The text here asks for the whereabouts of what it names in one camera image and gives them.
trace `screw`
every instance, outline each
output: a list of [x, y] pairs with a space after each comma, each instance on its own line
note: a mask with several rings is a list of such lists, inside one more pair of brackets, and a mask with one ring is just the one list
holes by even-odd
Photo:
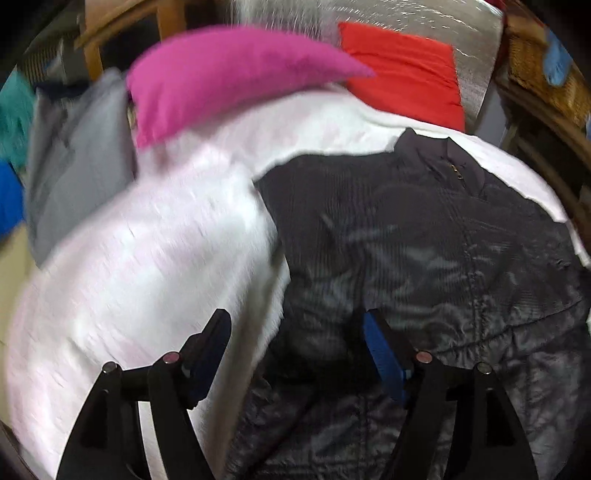
[[117, 365], [115, 362], [107, 362], [103, 365], [103, 373], [110, 374], [111, 372], [114, 372], [118, 366], [119, 365]]
[[476, 368], [478, 369], [478, 371], [481, 374], [488, 375], [488, 374], [492, 373], [492, 367], [489, 364], [484, 363], [484, 362], [477, 363]]
[[415, 358], [422, 364], [430, 364], [433, 361], [433, 355], [424, 351], [418, 352]]
[[176, 362], [178, 362], [180, 360], [181, 356], [178, 352], [168, 352], [165, 353], [164, 356], [162, 357], [162, 360], [164, 361], [165, 364], [170, 365], [170, 364], [175, 364]]

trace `black jacket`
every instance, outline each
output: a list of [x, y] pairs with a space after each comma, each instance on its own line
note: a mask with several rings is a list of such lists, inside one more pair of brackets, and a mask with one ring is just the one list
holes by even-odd
[[[444, 363], [493, 365], [541, 480], [591, 408], [586, 270], [554, 223], [450, 139], [304, 155], [257, 184], [290, 268], [284, 317], [245, 397], [226, 478], [378, 479], [405, 411], [382, 391], [359, 309]], [[453, 427], [431, 471], [441, 478]]]

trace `pillow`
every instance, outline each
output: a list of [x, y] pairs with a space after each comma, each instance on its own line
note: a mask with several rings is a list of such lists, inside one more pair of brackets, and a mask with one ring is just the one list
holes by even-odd
[[147, 147], [249, 100], [372, 75], [346, 53], [297, 34], [220, 26], [180, 34], [131, 66], [136, 142]]
[[339, 23], [339, 30], [341, 48], [376, 73], [350, 79], [352, 94], [377, 110], [464, 131], [450, 45], [354, 22]]

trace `green cloth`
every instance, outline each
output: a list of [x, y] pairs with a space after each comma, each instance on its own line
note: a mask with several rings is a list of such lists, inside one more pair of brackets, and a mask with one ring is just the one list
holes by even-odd
[[16, 70], [0, 90], [0, 158], [19, 169], [27, 163], [35, 95]]

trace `white blanket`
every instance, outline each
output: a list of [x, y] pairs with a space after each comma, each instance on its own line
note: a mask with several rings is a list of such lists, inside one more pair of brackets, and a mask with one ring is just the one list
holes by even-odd
[[[566, 221], [553, 191], [478, 138], [377, 112], [339, 87], [242, 108], [139, 154], [139, 180], [73, 232], [24, 292], [8, 351], [14, 431], [53, 477], [101, 366], [153, 363], [215, 308], [232, 339], [206, 401], [190, 413], [219, 476], [252, 371], [278, 326], [288, 271], [252, 179], [299, 153], [383, 151], [407, 127], [450, 136], [490, 172]], [[577, 252], [584, 255], [574, 237]], [[165, 478], [149, 408], [154, 480]]]

